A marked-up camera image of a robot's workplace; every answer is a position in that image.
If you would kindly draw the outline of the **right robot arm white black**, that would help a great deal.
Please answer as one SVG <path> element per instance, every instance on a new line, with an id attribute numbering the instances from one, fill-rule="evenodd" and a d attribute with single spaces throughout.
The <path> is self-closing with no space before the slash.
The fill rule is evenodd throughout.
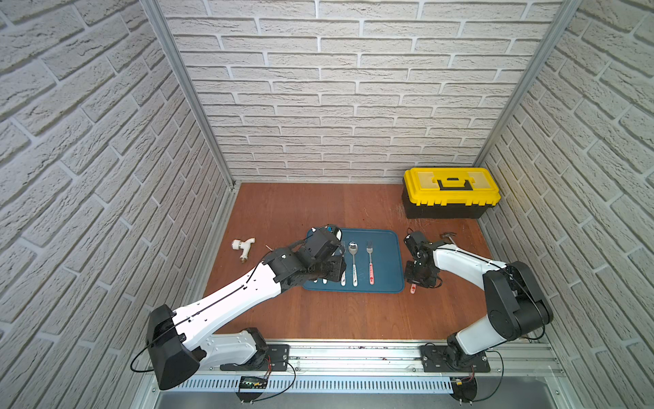
<path id="1" fill-rule="evenodd" d="M 555 318 L 535 274 L 523 262 L 490 260 L 453 243 L 428 240 L 421 232 L 409 233 L 404 243 L 413 257 L 405 266 L 405 279 L 413 286 L 440 287 L 444 270 L 485 294 L 486 315 L 447 339 L 444 358 L 453 367 L 530 332 L 543 331 Z"/>

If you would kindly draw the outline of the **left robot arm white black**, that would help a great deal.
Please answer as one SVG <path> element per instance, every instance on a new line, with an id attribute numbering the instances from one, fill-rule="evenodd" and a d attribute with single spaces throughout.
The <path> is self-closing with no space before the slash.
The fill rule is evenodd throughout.
<path id="1" fill-rule="evenodd" d="M 248 273 L 199 301 L 163 304 L 148 317 L 146 347 L 160 390 L 171 390 L 203 366 L 264 368 L 268 350 L 255 328 L 212 340 L 249 309 L 307 281 L 339 281 L 346 270 L 342 230 L 312 228 L 307 238 L 267 253 Z"/>

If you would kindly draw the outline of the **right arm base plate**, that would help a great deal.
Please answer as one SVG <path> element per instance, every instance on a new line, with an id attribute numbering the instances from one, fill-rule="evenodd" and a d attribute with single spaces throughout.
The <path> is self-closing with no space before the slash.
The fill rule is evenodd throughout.
<path id="1" fill-rule="evenodd" d="M 485 352 L 468 355 L 452 345 L 427 343 L 420 348 L 423 370 L 426 373 L 489 373 Z"/>

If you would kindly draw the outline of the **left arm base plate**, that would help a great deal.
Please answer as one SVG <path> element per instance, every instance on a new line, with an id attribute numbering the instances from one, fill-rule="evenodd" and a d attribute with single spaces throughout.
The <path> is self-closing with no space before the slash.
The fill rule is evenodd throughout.
<path id="1" fill-rule="evenodd" d="M 269 344 L 258 350 L 245 364 L 223 364 L 223 372 L 286 372 L 290 355 L 289 344 Z"/>

